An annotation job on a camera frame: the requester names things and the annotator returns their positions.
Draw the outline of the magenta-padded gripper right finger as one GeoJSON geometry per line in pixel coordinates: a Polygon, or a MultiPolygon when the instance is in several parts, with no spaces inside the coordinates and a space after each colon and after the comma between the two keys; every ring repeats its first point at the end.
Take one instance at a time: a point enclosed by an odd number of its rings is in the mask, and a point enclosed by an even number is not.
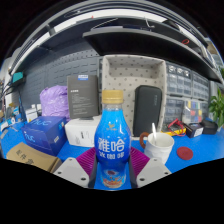
{"type": "Polygon", "coordinates": [[[149,158],[132,147],[129,156],[129,175],[132,188],[140,188],[170,175],[168,168],[156,158],[149,158]]]}

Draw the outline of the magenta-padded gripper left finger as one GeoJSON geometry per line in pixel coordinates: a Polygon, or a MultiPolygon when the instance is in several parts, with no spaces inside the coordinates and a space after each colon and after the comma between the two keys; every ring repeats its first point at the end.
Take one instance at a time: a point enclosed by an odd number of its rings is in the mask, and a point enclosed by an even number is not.
{"type": "Polygon", "coordinates": [[[77,158],[68,157],[54,174],[81,187],[93,188],[97,174],[95,149],[90,148],[77,158]]]}

